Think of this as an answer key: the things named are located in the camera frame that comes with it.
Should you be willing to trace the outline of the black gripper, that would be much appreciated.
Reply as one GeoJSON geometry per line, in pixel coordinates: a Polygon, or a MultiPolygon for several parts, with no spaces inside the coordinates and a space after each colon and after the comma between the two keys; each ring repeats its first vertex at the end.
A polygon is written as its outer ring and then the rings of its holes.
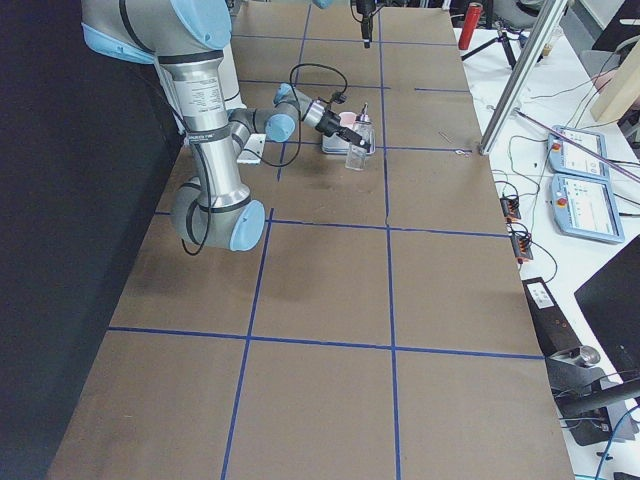
{"type": "Polygon", "coordinates": [[[354,0],[356,12],[362,16],[361,19],[361,35],[365,49],[371,47],[373,40],[373,20],[371,16],[377,11],[377,0],[354,0]]]}
{"type": "Polygon", "coordinates": [[[368,127],[354,130],[342,126],[340,121],[339,115],[330,110],[325,110],[317,123],[317,130],[326,137],[337,135],[354,148],[360,148],[366,154],[370,154],[373,151],[372,130],[368,127]]]}

